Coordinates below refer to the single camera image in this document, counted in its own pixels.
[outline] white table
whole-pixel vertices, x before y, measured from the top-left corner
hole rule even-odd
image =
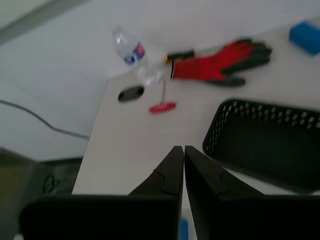
[[[197,81],[166,83],[166,99],[176,109],[151,115],[162,84],[147,88],[138,100],[119,103],[119,93],[137,84],[132,73],[110,79],[73,189],[74,194],[127,195],[142,183],[173,146],[202,142],[220,103],[229,98],[320,110],[320,55],[311,57],[288,41],[288,28],[258,36],[273,47],[269,65],[242,72],[245,86],[226,88]],[[294,194],[277,186],[230,171],[264,194]],[[182,214],[191,221],[186,186]],[[190,228],[190,239],[195,239]]]

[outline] red glove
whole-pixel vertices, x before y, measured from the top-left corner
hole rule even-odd
[[[246,81],[230,74],[270,61],[271,49],[250,39],[235,41],[213,56],[173,62],[172,79],[194,79],[219,85],[239,86]]]

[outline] blue object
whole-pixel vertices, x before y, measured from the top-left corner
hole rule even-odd
[[[308,22],[302,22],[290,30],[289,40],[311,55],[320,53],[320,29]]]
[[[180,240],[188,240],[188,222],[181,218],[180,221]]]

